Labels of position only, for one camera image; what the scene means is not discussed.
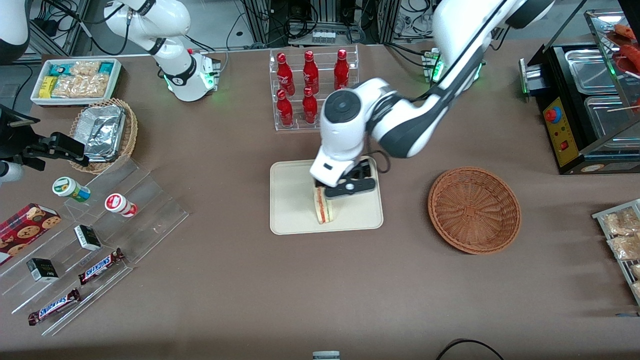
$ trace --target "table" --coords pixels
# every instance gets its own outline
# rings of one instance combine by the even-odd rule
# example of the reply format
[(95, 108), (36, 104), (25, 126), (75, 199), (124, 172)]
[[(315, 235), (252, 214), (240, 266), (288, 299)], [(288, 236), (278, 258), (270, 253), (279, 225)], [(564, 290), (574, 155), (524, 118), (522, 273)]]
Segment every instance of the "table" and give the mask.
[[(9, 359), (434, 359), (473, 338), (506, 359), (637, 359), (640, 319), (590, 214), (639, 197), (637, 174), (559, 176), (534, 102), (520, 96), (517, 63), (543, 40), (488, 51), (481, 78), (427, 147), (381, 175), (377, 230), (276, 236), (269, 230), (269, 168), (313, 158), (318, 133), (277, 133), (268, 51), (232, 53), (220, 90), (180, 102), (151, 57), (122, 57), (118, 97), (140, 123), (134, 159), (191, 212), (139, 268), (53, 338), (0, 313)], [(430, 48), (428, 44), (418, 48)], [(421, 69), (382, 46), (360, 47), (360, 78), (421, 94)], [(40, 108), (34, 128), (66, 131), (78, 109)], [(426, 214), (443, 171), (483, 167), (513, 189), (522, 229), (505, 251), (460, 253)], [(27, 170), (0, 190), (0, 218), (28, 202), (58, 207), (59, 176), (90, 176), (65, 161)], [(454, 348), (449, 359), (489, 354)]]

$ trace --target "round wicker basket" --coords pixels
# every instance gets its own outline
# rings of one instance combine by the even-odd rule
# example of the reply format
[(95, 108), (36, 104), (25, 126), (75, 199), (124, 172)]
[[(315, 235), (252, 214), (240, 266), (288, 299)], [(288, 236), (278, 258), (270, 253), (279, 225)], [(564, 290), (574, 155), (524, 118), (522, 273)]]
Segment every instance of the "round wicker basket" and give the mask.
[[(99, 101), (95, 104), (89, 105), (89, 107), (96, 108), (98, 106), (107, 106), (107, 105), (117, 105), (121, 106), (126, 112), (127, 117), (125, 119), (125, 127), (122, 130), (122, 140), (120, 141), (120, 148), (118, 150), (119, 155), (117, 159), (123, 158), (125, 156), (129, 157), (133, 153), (133, 149), (136, 146), (136, 136), (138, 135), (138, 120), (136, 119), (136, 114), (131, 111), (129, 105), (120, 100), (120, 99), (109, 99), (106, 101)], [(80, 119), (80, 114), (76, 116), (76, 120), (73, 125), (71, 125), (71, 130), (69, 131), (69, 136), (73, 137), (74, 133), (76, 133), (76, 126), (78, 125), (78, 120)], [(91, 174), (100, 174), (105, 171), (113, 162), (111, 163), (89, 163), (89, 166), (82, 167), (72, 161), (69, 161), (71, 166), (82, 172), (90, 172)]]
[(429, 191), (428, 210), (448, 243), (470, 254), (504, 250), (520, 230), (520, 205), (509, 186), (477, 167), (444, 172)]

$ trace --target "tray of snacks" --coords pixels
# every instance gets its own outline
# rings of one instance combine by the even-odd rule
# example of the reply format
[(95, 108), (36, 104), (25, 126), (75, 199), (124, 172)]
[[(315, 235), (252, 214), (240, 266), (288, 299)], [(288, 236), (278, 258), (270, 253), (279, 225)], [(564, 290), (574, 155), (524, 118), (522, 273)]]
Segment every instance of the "tray of snacks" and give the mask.
[(640, 306), (640, 199), (593, 214)]
[(113, 95), (121, 64), (112, 58), (47, 60), (31, 92), (40, 106), (82, 106)]

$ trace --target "coca-cola bottle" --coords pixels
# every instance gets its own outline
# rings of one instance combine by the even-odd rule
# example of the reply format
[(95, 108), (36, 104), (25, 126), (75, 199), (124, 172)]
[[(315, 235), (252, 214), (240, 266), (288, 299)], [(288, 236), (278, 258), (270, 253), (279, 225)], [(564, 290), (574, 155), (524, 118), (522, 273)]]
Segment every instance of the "coca-cola bottle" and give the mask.
[(296, 93), (296, 87), (293, 85), (293, 71), (287, 63), (287, 57), (283, 53), (278, 53), (276, 56), (278, 59), (278, 82), (280, 88), (283, 88), (288, 96), (293, 96)]
[(305, 87), (305, 98), (302, 99), (302, 107), (305, 109), (305, 121), (307, 124), (315, 124), (316, 115), (318, 114), (318, 101), (314, 97), (311, 86)]
[(278, 97), (276, 107), (278, 108), (278, 115), (280, 116), (280, 122), (282, 123), (282, 126), (292, 127), (293, 108), (291, 107), (291, 102), (287, 99), (287, 94), (284, 90), (278, 89), (278, 92), (276, 92), (276, 96)]
[(320, 91), (318, 65), (314, 61), (314, 52), (311, 50), (305, 51), (305, 67), (302, 69), (302, 74), (305, 77), (305, 86), (309, 86), (313, 93), (317, 94)]
[(339, 90), (349, 86), (349, 64), (347, 63), (347, 51), (338, 50), (338, 61), (333, 68), (333, 89)]

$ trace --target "red cookie box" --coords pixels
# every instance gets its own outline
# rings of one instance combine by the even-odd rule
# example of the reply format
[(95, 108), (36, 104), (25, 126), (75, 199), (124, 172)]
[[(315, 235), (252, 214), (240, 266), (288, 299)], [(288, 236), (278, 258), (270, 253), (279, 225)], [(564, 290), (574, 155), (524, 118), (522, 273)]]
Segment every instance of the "red cookie box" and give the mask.
[(29, 204), (0, 224), (0, 265), (60, 221), (57, 212), (38, 204)]

